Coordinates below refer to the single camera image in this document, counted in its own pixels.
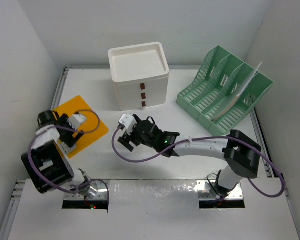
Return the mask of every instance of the yellow cutting board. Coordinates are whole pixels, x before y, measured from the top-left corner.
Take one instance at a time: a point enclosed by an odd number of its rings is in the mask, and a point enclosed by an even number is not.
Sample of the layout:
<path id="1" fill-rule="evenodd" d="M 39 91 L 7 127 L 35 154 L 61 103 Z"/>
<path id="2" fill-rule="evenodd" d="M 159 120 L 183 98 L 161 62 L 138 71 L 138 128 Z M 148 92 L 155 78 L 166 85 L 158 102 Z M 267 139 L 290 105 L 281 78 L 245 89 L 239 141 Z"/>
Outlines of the yellow cutting board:
<path id="1" fill-rule="evenodd" d="M 67 101 L 66 103 L 55 108 L 54 111 L 56 111 L 60 117 L 62 114 L 67 114 L 69 117 L 71 117 L 71 115 L 75 114 L 77 111 L 85 109 L 92 110 L 81 96 L 76 96 L 70 101 Z M 92 112 L 83 111 L 81 113 L 86 116 L 87 121 L 79 127 L 79 131 L 88 132 L 95 129 L 98 125 L 98 118 Z M 84 134 L 76 143 L 76 149 L 69 152 L 68 157 L 72 158 L 74 155 L 93 144 L 108 132 L 109 128 L 102 122 L 102 120 L 100 120 L 99 128 L 92 133 Z"/>

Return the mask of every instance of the white table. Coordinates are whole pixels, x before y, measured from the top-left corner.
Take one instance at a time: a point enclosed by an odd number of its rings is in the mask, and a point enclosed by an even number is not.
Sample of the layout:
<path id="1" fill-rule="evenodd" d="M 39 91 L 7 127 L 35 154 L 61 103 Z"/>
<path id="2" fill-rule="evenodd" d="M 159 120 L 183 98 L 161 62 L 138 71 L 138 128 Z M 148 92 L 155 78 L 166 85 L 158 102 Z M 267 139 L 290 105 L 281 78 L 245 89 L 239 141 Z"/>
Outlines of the white table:
<path id="1" fill-rule="evenodd" d="M 128 113 L 135 113 L 141 119 L 152 116 L 162 130 L 209 136 L 176 104 L 177 93 L 192 82 L 196 73 L 197 69 L 171 70 L 166 104 Z M 266 198 L 246 179 L 241 181 L 245 208 L 199 209 L 194 180 L 204 179 L 207 174 L 224 168 L 226 163 L 221 160 L 193 156 L 159 157 L 135 164 L 118 158 L 112 151 L 110 140 L 122 112 L 111 84 L 110 70 L 70 69 L 58 85 L 53 107 L 77 95 L 85 99 L 110 130 L 70 161 L 74 168 L 84 169 L 92 178 L 111 180 L 109 213 L 105 210 L 62 209 L 62 192 L 42 195 L 28 179 L 21 200 L 17 202 L 15 219 L 10 218 L 7 223 L 9 226 L 13 222 L 10 234 L 6 234 L 9 240 L 299 239 L 286 196 Z M 264 147 L 258 125 L 252 120 L 254 117 L 247 116 L 237 129 Z M 133 153 L 119 144 L 117 147 L 135 160 L 155 153 L 142 146 Z M 280 189 L 279 179 L 267 178 L 263 164 L 260 164 L 258 176 L 254 182 L 265 192 L 274 193 Z"/>

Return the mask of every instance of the green plastic basket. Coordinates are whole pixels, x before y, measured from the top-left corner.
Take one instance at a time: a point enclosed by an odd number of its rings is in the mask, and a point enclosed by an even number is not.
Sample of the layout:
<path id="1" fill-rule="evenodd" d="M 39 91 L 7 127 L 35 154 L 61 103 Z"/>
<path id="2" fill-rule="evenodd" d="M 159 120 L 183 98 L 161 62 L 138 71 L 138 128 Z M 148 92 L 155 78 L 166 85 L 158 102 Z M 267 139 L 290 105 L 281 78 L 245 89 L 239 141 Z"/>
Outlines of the green plastic basket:
<path id="1" fill-rule="evenodd" d="M 194 81 L 178 94 L 176 103 L 213 136 L 226 135 L 241 122 L 274 84 L 257 73 L 235 105 L 221 118 L 210 121 L 218 107 L 253 71 L 221 46 L 210 51 Z"/>

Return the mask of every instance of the wall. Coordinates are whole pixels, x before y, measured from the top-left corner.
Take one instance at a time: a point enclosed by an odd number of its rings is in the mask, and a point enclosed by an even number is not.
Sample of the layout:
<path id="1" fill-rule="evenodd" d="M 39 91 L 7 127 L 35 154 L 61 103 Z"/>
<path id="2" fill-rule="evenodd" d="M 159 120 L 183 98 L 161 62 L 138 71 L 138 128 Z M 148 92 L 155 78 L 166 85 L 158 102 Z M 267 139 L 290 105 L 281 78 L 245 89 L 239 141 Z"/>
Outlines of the wall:
<path id="1" fill-rule="evenodd" d="M 60 71 L 17 0 L 0 0 L 0 229 L 36 116 L 49 109 Z"/>
<path id="2" fill-rule="evenodd" d="M 248 62 L 275 81 L 257 113 L 274 162 L 283 171 L 300 232 L 300 0 L 274 0 Z"/>
<path id="3" fill-rule="evenodd" d="M 245 59 L 271 0 L 18 0 L 59 67 L 109 65 L 108 50 L 161 42 L 170 65 L 217 45 Z"/>

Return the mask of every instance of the white drawer unit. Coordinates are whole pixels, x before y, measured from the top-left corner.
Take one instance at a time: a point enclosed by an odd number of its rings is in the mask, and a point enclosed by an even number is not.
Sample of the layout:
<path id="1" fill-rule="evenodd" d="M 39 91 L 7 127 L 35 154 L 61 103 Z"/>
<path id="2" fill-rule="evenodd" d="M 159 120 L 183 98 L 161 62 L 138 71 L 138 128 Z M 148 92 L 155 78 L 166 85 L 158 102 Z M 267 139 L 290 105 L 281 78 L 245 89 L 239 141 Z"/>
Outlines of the white drawer unit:
<path id="1" fill-rule="evenodd" d="M 169 67 L 160 42 L 113 48 L 108 56 L 122 111 L 166 102 Z"/>

